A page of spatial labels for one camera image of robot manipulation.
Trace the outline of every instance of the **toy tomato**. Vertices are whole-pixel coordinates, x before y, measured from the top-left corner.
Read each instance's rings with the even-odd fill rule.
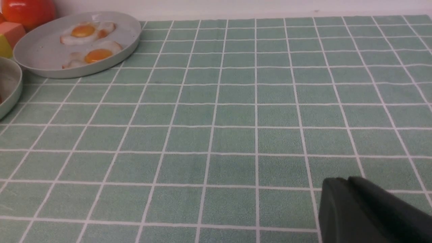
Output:
[[[56,18],[52,0],[1,0],[4,18],[30,31]]]
[[[5,22],[6,19],[4,19],[3,14],[0,13],[0,24]]]

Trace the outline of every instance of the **yellow block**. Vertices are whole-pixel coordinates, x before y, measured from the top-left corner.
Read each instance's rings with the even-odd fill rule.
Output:
[[[0,57],[11,58],[12,55],[12,48],[9,42],[4,35],[0,34]]]

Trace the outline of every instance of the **gray bowl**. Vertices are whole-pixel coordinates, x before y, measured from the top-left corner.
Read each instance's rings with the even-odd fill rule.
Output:
[[[83,21],[113,21],[117,27],[110,35],[93,43],[74,46],[61,44],[62,33]],[[23,68],[42,77],[82,77],[108,69],[126,59],[137,48],[140,33],[140,22],[130,15],[118,12],[81,13],[56,19],[32,30],[16,44],[13,56]],[[106,40],[118,42],[123,50],[86,66],[62,69],[62,65],[68,62],[71,52],[85,51],[92,45]]]
[[[22,70],[19,65],[0,57],[0,120],[18,102],[22,93]]]

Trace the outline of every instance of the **black object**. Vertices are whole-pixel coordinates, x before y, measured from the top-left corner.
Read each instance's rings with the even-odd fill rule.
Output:
[[[323,243],[432,243],[432,217],[361,177],[323,181]]]

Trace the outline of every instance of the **fried egg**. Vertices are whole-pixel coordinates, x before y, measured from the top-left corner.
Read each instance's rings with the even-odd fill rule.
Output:
[[[92,46],[85,52],[71,53],[68,63],[63,65],[62,68],[82,67],[116,55],[121,50],[123,50],[123,47],[117,42],[104,41]]]
[[[105,38],[116,28],[114,22],[82,22],[65,30],[60,36],[60,43],[82,45]]]

